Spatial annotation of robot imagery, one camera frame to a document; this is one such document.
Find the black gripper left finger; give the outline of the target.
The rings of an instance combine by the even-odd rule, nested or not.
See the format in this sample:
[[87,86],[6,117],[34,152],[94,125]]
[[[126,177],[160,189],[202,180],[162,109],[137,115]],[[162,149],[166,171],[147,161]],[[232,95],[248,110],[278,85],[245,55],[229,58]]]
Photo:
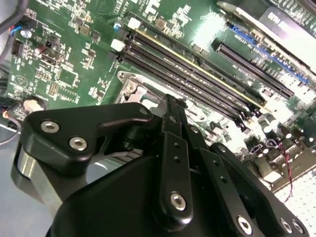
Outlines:
[[80,189],[132,161],[155,158],[153,217],[160,225],[187,225],[194,211],[177,101],[166,95],[156,114],[137,102],[31,113],[22,127],[16,168],[54,219]]

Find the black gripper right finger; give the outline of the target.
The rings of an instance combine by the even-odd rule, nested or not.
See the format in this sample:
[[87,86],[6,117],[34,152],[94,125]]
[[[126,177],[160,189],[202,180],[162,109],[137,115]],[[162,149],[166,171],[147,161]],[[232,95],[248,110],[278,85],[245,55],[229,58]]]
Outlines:
[[219,208],[219,236],[309,236],[303,223],[225,145],[207,146],[201,132],[188,124],[183,100],[177,106],[194,161]]

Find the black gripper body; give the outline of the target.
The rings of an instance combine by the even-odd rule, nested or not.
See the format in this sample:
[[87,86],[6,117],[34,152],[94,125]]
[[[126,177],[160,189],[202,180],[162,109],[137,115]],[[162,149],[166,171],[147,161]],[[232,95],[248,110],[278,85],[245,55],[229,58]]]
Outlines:
[[194,217],[168,232],[152,214],[157,160],[132,161],[68,197],[49,230],[51,237],[227,237],[228,225],[203,177],[191,172]]

